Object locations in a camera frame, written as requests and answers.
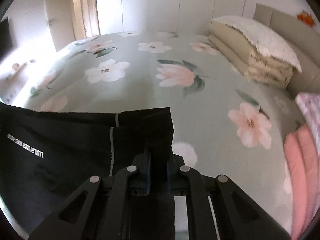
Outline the black jacket with grey piping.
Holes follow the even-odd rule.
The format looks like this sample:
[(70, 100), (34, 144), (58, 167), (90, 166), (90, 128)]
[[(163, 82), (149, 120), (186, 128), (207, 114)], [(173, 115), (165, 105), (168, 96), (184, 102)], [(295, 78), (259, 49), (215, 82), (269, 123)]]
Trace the black jacket with grey piping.
[(166, 178), (174, 127), (168, 107), (122, 113), (36, 112), (1, 104), (1, 197), (31, 233), (91, 176), (151, 154), (151, 190)]

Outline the white bedroom door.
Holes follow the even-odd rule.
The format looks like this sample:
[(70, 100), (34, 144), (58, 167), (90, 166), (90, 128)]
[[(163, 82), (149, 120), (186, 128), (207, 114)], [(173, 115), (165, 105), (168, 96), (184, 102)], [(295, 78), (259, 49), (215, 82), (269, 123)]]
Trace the white bedroom door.
[(72, 23), (73, 0), (44, 0), (47, 23), (57, 51), (75, 41)]

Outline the floral bed sheet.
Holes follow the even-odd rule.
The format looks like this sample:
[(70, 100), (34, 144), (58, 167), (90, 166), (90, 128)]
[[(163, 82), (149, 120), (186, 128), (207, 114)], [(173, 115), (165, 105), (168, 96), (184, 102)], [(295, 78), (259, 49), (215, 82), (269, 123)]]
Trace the floral bed sheet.
[(41, 50), (13, 105), (121, 113), (169, 107), (172, 148), (202, 174), (225, 174), (289, 234), (284, 141), (304, 119), (293, 98), (241, 75), (197, 35), (111, 34)]

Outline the pink folded quilt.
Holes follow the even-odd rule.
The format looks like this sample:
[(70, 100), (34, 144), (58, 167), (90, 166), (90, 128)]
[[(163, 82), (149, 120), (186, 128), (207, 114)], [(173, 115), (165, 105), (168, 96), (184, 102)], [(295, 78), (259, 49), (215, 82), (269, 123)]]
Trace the pink folded quilt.
[(319, 157), (308, 125), (287, 135), (284, 155), (284, 189), (293, 199), (291, 238), (298, 239), (313, 219), (319, 197)]

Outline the pink patterned pillow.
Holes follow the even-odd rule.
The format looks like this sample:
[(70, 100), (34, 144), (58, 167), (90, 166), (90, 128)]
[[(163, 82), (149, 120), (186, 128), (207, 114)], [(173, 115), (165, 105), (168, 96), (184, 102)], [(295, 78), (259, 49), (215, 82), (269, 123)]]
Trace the pink patterned pillow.
[(295, 102), (310, 128), (319, 155), (320, 96), (312, 93), (298, 93)]

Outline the beige folded quilt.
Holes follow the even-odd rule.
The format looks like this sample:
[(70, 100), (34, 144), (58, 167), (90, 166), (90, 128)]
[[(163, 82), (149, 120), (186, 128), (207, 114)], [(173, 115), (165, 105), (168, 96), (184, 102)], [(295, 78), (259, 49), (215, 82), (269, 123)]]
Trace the beige folded quilt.
[(296, 70), (290, 64), (264, 57), (239, 31), (219, 25), (208, 40), (243, 76), (259, 83), (285, 89)]

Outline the black television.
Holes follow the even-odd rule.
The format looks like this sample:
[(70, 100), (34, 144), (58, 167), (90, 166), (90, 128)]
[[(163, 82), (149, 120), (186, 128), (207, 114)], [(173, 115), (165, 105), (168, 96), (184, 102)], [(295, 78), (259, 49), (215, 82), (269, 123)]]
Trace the black television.
[(13, 48), (12, 38), (10, 34), (9, 19), (5, 18), (0, 23), (0, 60), (3, 61), (4, 58), (10, 53)]

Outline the beige headboard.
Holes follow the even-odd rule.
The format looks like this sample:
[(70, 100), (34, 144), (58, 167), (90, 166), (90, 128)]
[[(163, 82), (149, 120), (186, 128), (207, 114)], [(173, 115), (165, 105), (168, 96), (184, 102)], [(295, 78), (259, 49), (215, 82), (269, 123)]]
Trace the beige headboard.
[(294, 72), (286, 90), (319, 93), (319, 33), (295, 17), (263, 4), (257, 4), (253, 19), (271, 28), (294, 49), (302, 72)]

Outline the white wardrobe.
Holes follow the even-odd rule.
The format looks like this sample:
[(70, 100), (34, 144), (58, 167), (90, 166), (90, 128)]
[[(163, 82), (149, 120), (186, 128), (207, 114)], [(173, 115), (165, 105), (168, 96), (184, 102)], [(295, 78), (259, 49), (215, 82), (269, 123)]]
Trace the white wardrobe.
[(207, 33), (207, 24), (224, 15), (249, 15), (257, 3), (295, 12), (299, 0), (96, 0), (101, 34), (138, 31)]

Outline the red wall decoration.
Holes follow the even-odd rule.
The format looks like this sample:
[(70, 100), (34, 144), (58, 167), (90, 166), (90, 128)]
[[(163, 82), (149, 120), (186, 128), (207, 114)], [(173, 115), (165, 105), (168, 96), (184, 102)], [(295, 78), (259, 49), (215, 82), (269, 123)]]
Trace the red wall decoration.
[(297, 19), (312, 28), (316, 25), (315, 18), (307, 11), (302, 11), (297, 14)]

